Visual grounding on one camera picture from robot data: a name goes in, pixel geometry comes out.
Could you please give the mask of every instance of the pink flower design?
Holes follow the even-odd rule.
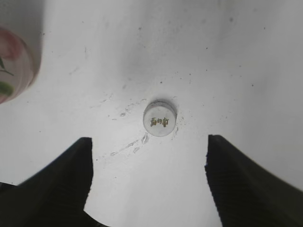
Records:
[[[22,41],[10,31],[0,28],[0,57],[13,61],[23,50]]]

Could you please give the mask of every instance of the green leaf design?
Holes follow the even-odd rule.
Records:
[[[0,81],[0,94],[4,94],[6,96],[11,96],[14,93],[14,88],[12,85]]]
[[[7,74],[11,75],[11,76],[14,76],[14,74],[10,73],[10,72],[7,72],[6,70],[0,70],[0,72],[6,72]]]
[[[2,58],[0,58],[0,66],[1,66],[1,68],[5,69]]]

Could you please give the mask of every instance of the water stain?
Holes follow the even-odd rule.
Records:
[[[100,101],[98,105],[93,105],[93,106],[91,106],[90,109],[101,107],[102,104],[105,103],[106,101],[107,101],[107,99],[104,99],[104,100]]]
[[[139,140],[135,140],[134,142],[128,144],[125,148],[122,148],[122,149],[120,149],[119,151],[123,151],[123,150],[126,150],[126,149],[132,147],[132,146],[135,145],[135,143],[137,143],[138,141],[139,141]]]
[[[73,71],[71,71],[71,72],[69,73],[69,75],[72,75],[73,73],[77,72],[78,70],[79,70],[79,67],[75,68]]]
[[[133,153],[135,154],[135,153],[137,153],[139,150],[140,150],[140,148],[135,148],[135,149],[133,150]]]
[[[142,142],[142,144],[146,144],[146,143],[148,143],[149,140],[150,140],[150,138],[148,137],[148,134],[145,133],[145,135],[141,139],[141,142]]]
[[[112,152],[112,153],[110,153],[111,156],[115,156],[116,154],[118,154],[118,152]]]

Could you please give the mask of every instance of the round game piece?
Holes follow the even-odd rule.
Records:
[[[175,110],[165,102],[155,102],[147,106],[143,124],[145,129],[153,136],[167,136],[176,126],[177,114]]]

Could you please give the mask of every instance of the white table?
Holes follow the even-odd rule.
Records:
[[[18,184],[92,137],[85,210],[93,218],[219,227],[204,164],[207,135],[221,134],[303,189],[302,8],[298,0],[0,0],[0,26],[36,54],[42,41],[36,83],[0,105],[0,181]],[[177,106],[177,127],[142,144],[143,111],[158,98]]]

